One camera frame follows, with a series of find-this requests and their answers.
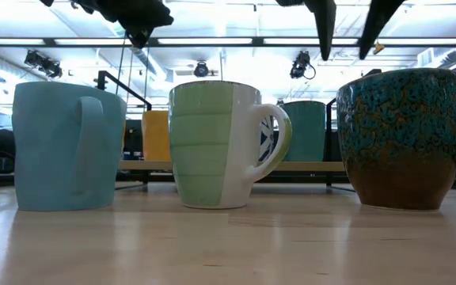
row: speckled blue and brown mug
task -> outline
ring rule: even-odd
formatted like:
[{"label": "speckled blue and brown mug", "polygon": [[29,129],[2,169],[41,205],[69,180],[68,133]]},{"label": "speckled blue and brown mug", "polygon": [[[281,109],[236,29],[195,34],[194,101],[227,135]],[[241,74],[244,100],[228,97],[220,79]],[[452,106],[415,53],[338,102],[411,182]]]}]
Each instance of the speckled blue and brown mug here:
[{"label": "speckled blue and brown mug", "polygon": [[456,174],[456,72],[408,69],[337,94],[340,150],[360,201],[435,210]]}]

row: green and white striped mug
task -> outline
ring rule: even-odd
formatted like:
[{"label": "green and white striped mug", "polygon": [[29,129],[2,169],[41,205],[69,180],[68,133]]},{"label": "green and white striped mug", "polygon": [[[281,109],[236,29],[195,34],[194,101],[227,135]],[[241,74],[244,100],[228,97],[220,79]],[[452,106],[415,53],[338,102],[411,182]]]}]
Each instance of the green and white striped mug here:
[{"label": "green and white striped mug", "polygon": [[[274,116],[279,138],[261,165],[260,122]],[[244,207],[253,183],[283,160],[291,139],[287,114],[261,104],[260,91],[240,83],[201,81],[170,91],[173,176],[186,207]]]}]

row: light blue mug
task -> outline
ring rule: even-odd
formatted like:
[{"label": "light blue mug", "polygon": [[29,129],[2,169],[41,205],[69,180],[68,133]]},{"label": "light blue mug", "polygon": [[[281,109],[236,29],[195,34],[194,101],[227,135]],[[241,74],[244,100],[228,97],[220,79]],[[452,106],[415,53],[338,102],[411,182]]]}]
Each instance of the light blue mug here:
[{"label": "light blue mug", "polygon": [[13,99],[19,209],[69,211],[112,203],[126,105],[88,86],[17,85]]}]

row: mug handle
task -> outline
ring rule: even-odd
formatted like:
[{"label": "mug handle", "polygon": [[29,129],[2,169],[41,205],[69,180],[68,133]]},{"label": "mug handle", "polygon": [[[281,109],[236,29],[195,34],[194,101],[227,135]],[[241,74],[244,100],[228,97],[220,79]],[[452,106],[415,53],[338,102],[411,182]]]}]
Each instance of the mug handle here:
[{"label": "mug handle", "polygon": [[[78,181],[77,176],[83,175],[89,165],[93,163],[93,158],[97,154],[92,151],[92,145],[105,140],[103,115],[103,105],[101,101],[94,97],[80,97],[75,109],[75,116],[80,120],[80,135],[78,137],[77,150],[75,152],[74,181]],[[86,193],[86,185],[77,184],[74,189],[75,195]]]},{"label": "mug handle", "polygon": [[259,179],[266,177],[277,165],[283,160],[288,148],[290,147],[291,140],[291,121],[288,114],[285,113],[280,107],[273,104],[259,104],[254,105],[251,109],[255,113],[253,119],[260,123],[266,116],[274,116],[279,125],[279,137],[275,149],[272,151],[270,157],[265,160],[261,165],[255,167],[251,165],[247,170],[247,177],[255,182]]}]

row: shelf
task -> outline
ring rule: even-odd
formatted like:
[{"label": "shelf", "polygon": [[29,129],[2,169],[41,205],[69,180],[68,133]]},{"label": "shelf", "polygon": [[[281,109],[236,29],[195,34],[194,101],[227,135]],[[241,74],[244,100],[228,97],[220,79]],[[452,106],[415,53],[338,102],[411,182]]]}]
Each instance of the shelf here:
[{"label": "shelf", "polygon": [[[171,170],[169,161],[121,161],[120,169],[126,170]],[[340,161],[333,162],[281,162],[276,171],[344,171]]]}]

